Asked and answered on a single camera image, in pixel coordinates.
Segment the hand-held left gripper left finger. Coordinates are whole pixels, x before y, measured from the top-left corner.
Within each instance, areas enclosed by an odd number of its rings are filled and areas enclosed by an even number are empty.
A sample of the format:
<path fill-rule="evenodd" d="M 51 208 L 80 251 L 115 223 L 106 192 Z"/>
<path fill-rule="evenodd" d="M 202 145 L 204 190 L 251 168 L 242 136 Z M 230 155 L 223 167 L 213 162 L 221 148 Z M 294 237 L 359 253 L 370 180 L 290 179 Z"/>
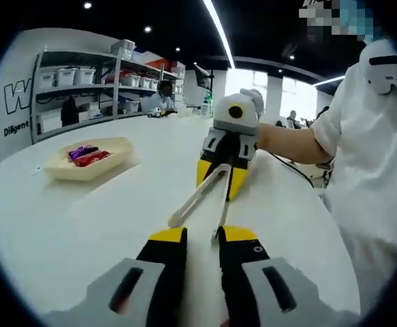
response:
<path fill-rule="evenodd" d="M 90 283 L 83 301 L 51 311 L 47 326 L 178 326 L 185 285 L 187 229 L 150 236 L 136 258 L 125 258 Z"/>

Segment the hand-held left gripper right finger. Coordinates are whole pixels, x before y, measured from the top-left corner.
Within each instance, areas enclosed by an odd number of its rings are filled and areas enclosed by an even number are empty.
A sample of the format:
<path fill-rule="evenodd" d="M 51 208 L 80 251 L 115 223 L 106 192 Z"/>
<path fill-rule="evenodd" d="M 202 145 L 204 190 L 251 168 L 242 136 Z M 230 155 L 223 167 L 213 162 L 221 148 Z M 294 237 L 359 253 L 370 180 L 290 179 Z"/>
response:
<path fill-rule="evenodd" d="M 357 314 L 324 303 L 318 287 L 286 259 L 271 258 L 251 230 L 221 225 L 217 236 L 230 326 L 357 325 Z"/>

